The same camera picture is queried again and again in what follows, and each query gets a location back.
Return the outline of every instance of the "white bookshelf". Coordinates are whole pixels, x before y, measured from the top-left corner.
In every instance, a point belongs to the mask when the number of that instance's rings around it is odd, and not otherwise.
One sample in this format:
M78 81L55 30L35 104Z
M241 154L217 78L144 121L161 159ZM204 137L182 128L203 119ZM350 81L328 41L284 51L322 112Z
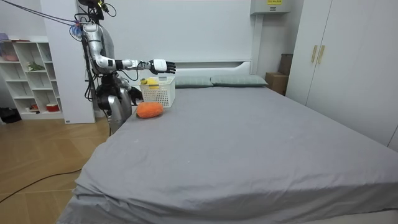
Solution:
M0 75L22 119L63 119L57 77L52 64L48 42L6 42L14 49L18 62L5 61L0 57ZM35 62L45 69L30 72L28 62ZM48 112L47 104L58 104L60 111ZM28 110L37 105L39 113Z

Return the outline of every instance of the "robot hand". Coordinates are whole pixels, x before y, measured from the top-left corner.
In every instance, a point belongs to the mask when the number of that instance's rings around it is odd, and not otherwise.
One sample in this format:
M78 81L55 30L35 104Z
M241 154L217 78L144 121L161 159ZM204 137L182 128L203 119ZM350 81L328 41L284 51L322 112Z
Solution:
M175 63L166 62L163 59L153 59L149 61L150 72L157 75L158 73L173 73L175 74Z

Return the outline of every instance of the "black bag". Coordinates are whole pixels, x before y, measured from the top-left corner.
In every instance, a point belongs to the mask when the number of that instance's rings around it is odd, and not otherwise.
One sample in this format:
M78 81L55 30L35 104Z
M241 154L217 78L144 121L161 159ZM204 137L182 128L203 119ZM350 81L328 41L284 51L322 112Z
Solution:
M18 110L11 108L0 108L0 118L3 122L11 124L21 120Z

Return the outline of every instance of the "mattress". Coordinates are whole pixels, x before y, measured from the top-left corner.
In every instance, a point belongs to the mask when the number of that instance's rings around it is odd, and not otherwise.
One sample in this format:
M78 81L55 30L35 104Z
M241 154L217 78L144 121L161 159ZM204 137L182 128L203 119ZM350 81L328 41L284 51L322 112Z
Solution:
M302 223L398 208L398 153L267 88L179 89L76 183L59 224Z

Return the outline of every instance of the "gray pillow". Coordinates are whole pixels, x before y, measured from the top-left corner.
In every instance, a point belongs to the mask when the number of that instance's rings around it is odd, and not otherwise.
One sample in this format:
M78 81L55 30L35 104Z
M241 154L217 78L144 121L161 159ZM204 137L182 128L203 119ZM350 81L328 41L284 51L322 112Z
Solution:
M214 86L261 87L267 82L258 75L215 75L211 77Z
M205 88L213 87L210 77L186 76L175 77L176 88Z

